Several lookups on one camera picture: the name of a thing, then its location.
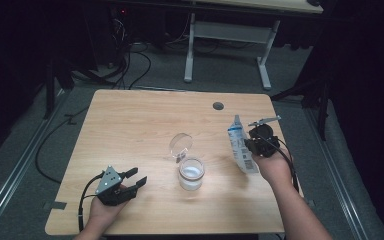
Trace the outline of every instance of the metal rail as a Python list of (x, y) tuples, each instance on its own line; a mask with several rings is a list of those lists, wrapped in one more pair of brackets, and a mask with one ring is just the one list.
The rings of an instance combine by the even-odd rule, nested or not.
[(50, 126), (52, 120), (54, 119), (56, 113), (61, 108), (65, 100), (68, 98), (70, 92), (63, 93), (61, 90), (58, 95), (57, 106), (48, 119), (44, 119), (36, 130), (34, 136), (28, 143), (26, 149), (21, 154), (20, 159), (18, 160), (17, 165), (12, 170), (10, 176), (6, 180), (5, 184), (0, 190), (0, 216), (4, 212), (6, 206), (8, 205), (11, 197), (14, 195), (15, 190), (19, 186), (21, 180), (23, 179), (27, 169), (34, 160), (34, 154), (39, 146), (41, 140), (45, 136), (46, 130)]
[(329, 148), (326, 142), (320, 138), (320, 135), (316, 128), (317, 126), (316, 116), (314, 116), (314, 113), (311, 111), (311, 109), (303, 109), (303, 110), (307, 117), (307, 120), (310, 122), (311, 129), (325, 157), (325, 160), (326, 160), (325, 163), (329, 173), (329, 178), (332, 181), (333, 188), (336, 192), (339, 203), (341, 204), (342, 210), (344, 211), (345, 217), (348, 221), (348, 224), (351, 228), (354, 238), (359, 240), (366, 240), (366, 239), (368, 240), (369, 238), (360, 221), (360, 217), (358, 216), (354, 201), (352, 200), (350, 194), (348, 193), (347, 188), (345, 187), (344, 182), (342, 181), (338, 168), (336, 167), (335, 161), (329, 151)]

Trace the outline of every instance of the gray carpet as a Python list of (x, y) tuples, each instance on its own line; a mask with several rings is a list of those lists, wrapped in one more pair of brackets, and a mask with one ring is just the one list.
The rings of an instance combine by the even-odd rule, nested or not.
[[(135, 46), (144, 49), (143, 45)], [(150, 71), (140, 79), (133, 89), (177, 89), (205, 92), (243, 92), (274, 95), (292, 87), (309, 50), (292, 51), (288, 47), (274, 48), (267, 62), (272, 90), (264, 91), (254, 58), (233, 55), (232, 48), (219, 46), (212, 51), (211, 46), (197, 46), (195, 55), (194, 79), (184, 83), (185, 49), (165, 48), (164, 51), (149, 47), (142, 52), (152, 62)], [(148, 68), (145, 57), (132, 53), (131, 66), (124, 80), (128, 87)], [(99, 74), (106, 70), (101, 68)], [(75, 114), (87, 107), (93, 93), (103, 87), (83, 81), (76, 81), (76, 86), (68, 94), (55, 118), (50, 123), (48, 132), (67, 120), (65, 114)], [(294, 155), (298, 177), (311, 208), (326, 226), (334, 239), (356, 239), (346, 214), (343, 211), (338, 194), (320, 147), (320, 140), (314, 134), (314, 124), (309, 120), (313, 110), (305, 110), (299, 104), (299, 97), (274, 102), (276, 112), (282, 116), (280, 125), (292, 154)], [(19, 162), (29, 141), (43, 121), (45, 113), (45, 92), (42, 90), (30, 109), (20, 117), (12, 132), (0, 149), (0, 189), (4, 186), (12, 170)], [(64, 124), (45, 142), (39, 152), (39, 165), (44, 172), (56, 179), (62, 179), (70, 159), (86, 111), (75, 117), (75, 124)], [(336, 121), (334, 108), (329, 106), (326, 125), (326, 144), (338, 167), (342, 181), (347, 187), (356, 211), (361, 219), (366, 237), (361, 239), (384, 239), (384, 227), (378, 219), (370, 198), (361, 182), (358, 171), (353, 165)], [(48, 236), (44, 227), (49, 215), (47, 203), (52, 202), (58, 191), (58, 184), (44, 178), (36, 169), (34, 160), (22, 181), (0, 214), (0, 239), (71, 239), (72, 236)], [(260, 239), (279, 239), (274, 234), (261, 234)]]

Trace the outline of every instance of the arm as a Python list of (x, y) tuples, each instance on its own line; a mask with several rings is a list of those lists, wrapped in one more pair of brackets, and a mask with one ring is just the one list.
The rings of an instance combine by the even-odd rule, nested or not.
[(94, 197), (90, 206), (89, 220), (83, 231), (79, 233), (75, 240), (96, 240), (108, 229), (109, 226), (115, 221), (117, 215), (126, 206), (127, 202), (121, 203), (117, 206), (105, 206)]
[(253, 159), (273, 189), (288, 240), (332, 239), (293, 187), (288, 164), (282, 155), (278, 152), (270, 158), (254, 155)]

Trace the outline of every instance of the wrist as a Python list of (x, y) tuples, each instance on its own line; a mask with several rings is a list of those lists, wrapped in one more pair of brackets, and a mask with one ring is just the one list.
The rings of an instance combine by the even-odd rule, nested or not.
[(272, 179), (271, 181), (268, 181), (268, 182), (273, 190), (294, 189), (294, 185), (292, 184), (292, 179)]
[(104, 224), (104, 221), (97, 218), (89, 218), (83, 231), (75, 238), (81, 240), (96, 240), (99, 239), (104, 232), (107, 230), (108, 226)]

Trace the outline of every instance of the wooden table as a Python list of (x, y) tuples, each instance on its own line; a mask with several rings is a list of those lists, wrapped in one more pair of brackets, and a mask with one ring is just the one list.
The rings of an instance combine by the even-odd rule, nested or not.
[[(215, 110), (214, 102), (224, 104)], [(234, 161), (227, 128), (239, 114), (247, 124), (273, 117), (263, 94), (98, 90), (73, 150), (46, 232), (78, 233), (77, 209), (86, 183), (112, 165), (139, 172), (123, 184), (144, 176), (148, 182), (119, 215), (107, 234), (216, 234), (283, 232), (269, 184), (259, 173), (244, 174)], [(278, 122), (269, 123), (283, 139)], [(169, 143), (177, 133), (194, 143), (189, 155), (205, 164), (203, 185), (186, 191), (179, 185), (177, 164)], [(89, 188), (94, 194), (99, 181)], [(84, 203), (88, 219), (91, 198)]]

